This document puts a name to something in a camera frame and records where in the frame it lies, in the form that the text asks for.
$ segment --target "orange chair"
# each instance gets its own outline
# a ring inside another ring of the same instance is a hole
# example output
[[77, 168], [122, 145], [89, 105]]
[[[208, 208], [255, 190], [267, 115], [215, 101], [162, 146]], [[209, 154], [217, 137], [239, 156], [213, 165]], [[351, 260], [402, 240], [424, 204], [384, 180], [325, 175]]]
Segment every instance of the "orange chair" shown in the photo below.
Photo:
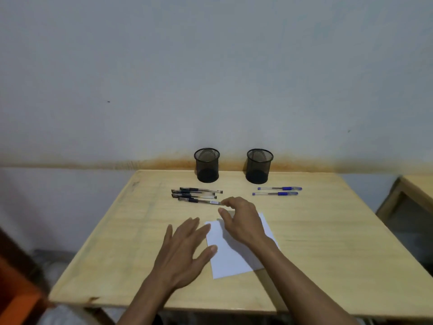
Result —
[[43, 293], [0, 257], [0, 325], [39, 319], [49, 306]]

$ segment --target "black mesh pen holder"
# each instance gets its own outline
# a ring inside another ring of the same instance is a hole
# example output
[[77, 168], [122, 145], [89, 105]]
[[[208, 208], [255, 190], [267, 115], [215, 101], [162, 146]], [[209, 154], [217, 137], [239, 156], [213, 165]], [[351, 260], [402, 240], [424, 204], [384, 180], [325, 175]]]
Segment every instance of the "black mesh pen holder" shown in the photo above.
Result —
[[274, 155], [266, 149], [251, 149], [246, 156], [246, 179], [257, 185], [267, 182]]
[[201, 182], [214, 182], [219, 178], [219, 152], [213, 148], [202, 148], [194, 153], [197, 179]]

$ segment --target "white paper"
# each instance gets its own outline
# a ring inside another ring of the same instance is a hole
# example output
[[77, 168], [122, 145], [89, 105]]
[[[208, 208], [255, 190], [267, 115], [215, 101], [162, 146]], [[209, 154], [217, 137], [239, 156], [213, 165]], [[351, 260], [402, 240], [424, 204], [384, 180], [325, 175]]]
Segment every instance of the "white paper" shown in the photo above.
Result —
[[[263, 213], [259, 213], [258, 215], [262, 220], [265, 234], [276, 243]], [[218, 246], [218, 252], [210, 260], [214, 279], [263, 268], [263, 265], [251, 250], [246, 245], [235, 240], [225, 230], [223, 219], [209, 221], [207, 224], [210, 224], [209, 233], [206, 235], [207, 245]]]

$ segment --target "right hand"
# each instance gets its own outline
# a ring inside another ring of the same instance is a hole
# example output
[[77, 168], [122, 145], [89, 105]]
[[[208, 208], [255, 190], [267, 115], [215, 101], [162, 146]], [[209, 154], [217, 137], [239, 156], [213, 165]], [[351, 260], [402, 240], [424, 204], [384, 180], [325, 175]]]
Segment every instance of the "right hand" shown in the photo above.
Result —
[[221, 205], [235, 209], [233, 218], [226, 209], [222, 207], [218, 209], [219, 215], [224, 220], [224, 227], [235, 240], [251, 246], [254, 242], [267, 237], [253, 203], [242, 197], [229, 197], [222, 200]]

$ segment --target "wooden table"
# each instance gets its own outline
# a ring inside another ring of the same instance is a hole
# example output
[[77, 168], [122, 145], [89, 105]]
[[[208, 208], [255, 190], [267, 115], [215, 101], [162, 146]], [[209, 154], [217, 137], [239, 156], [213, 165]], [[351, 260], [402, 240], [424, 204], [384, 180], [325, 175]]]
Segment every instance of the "wooden table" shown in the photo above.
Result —
[[385, 222], [403, 198], [409, 197], [433, 214], [433, 175], [417, 174], [399, 177], [389, 195], [377, 210], [377, 216]]
[[[433, 279], [337, 174], [274, 172], [266, 186], [303, 187], [299, 196], [252, 196], [242, 172], [200, 183], [193, 171], [137, 171], [50, 294], [78, 306], [128, 306], [152, 269], [168, 224], [219, 217], [217, 207], [178, 202], [180, 186], [222, 189], [264, 213], [283, 253], [353, 315], [433, 318]], [[206, 247], [204, 241], [196, 254]], [[286, 311], [266, 271], [212, 279], [210, 264], [165, 308]]]

